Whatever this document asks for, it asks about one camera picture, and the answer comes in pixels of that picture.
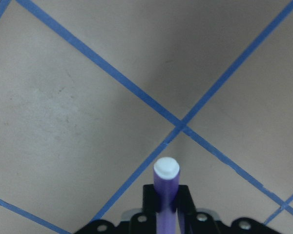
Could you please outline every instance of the purple marker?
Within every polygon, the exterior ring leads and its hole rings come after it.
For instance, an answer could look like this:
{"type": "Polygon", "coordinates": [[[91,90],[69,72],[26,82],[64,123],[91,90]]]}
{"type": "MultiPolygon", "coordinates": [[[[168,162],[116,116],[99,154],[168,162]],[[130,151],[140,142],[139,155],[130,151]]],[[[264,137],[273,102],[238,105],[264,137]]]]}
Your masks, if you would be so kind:
{"type": "Polygon", "coordinates": [[[180,167],[171,157],[163,157],[154,164],[154,188],[161,199],[156,215],[157,234],[175,234],[176,209],[172,203],[178,192],[180,167]]]}

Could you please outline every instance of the black bracket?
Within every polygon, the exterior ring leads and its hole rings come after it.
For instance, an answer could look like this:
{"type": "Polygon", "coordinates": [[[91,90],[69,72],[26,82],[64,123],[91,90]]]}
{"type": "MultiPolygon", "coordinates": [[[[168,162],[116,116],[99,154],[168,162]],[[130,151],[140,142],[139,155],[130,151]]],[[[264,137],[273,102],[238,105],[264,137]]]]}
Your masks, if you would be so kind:
{"type": "MultiPolygon", "coordinates": [[[[179,185],[174,200],[181,234],[280,234],[251,218],[239,218],[226,226],[213,211],[195,208],[187,185],[179,185]]],[[[143,186],[142,209],[115,227],[103,219],[95,220],[75,234],[156,234],[156,212],[160,200],[153,184],[143,186]]]]}

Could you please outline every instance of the screw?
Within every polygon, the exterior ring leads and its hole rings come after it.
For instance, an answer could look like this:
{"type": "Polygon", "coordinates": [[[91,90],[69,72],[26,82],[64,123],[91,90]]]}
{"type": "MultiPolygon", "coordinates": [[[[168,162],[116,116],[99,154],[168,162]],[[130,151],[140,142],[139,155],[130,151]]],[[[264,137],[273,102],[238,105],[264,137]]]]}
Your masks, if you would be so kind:
{"type": "Polygon", "coordinates": [[[249,230],[251,229],[251,224],[248,221],[242,220],[239,222],[239,227],[243,230],[249,230]]]}
{"type": "Polygon", "coordinates": [[[141,215],[141,216],[138,217],[138,221],[140,223],[146,222],[146,220],[147,220],[147,217],[145,215],[141,215]]]}
{"type": "Polygon", "coordinates": [[[107,226],[105,224],[102,224],[100,226],[97,227],[97,231],[98,232],[105,232],[107,230],[107,226]]]}
{"type": "Polygon", "coordinates": [[[201,222],[205,222],[207,220],[207,216],[203,213],[198,213],[196,218],[197,218],[197,220],[199,220],[201,222]]]}

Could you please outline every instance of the beige floor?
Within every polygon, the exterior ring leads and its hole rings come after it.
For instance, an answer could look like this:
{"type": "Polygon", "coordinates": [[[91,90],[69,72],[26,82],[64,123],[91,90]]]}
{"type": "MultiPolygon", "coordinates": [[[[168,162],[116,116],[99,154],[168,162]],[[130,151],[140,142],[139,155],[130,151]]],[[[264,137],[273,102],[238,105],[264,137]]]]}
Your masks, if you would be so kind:
{"type": "MultiPolygon", "coordinates": [[[[289,3],[33,2],[179,119],[289,3]]],[[[188,126],[281,200],[293,194],[293,12],[188,126]]],[[[0,199],[72,233],[173,129],[11,1],[0,19],[0,199]]],[[[162,156],[178,160],[196,206],[228,225],[264,222],[280,207],[184,133],[162,156]]],[[[103,218],[117,224],[140,207],[146,183],[151,166],[103,218]]],[[[269,226],[293,234],[293,215],[283,210],[269,226]]],[[[0,206],[1,233],[55,232],[0,206]]]]}

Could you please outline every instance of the white marker cap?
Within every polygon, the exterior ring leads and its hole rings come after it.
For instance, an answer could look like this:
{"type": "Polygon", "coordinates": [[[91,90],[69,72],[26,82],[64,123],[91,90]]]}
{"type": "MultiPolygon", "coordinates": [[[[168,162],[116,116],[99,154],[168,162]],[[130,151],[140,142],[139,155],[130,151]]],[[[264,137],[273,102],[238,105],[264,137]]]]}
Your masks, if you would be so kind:
{"type": "Polygon", "coordinates": [[[179,170],[179,164],[172,157],[162,157],[154,164],[154,171],[161,179],[174,179],[179,170]]]}

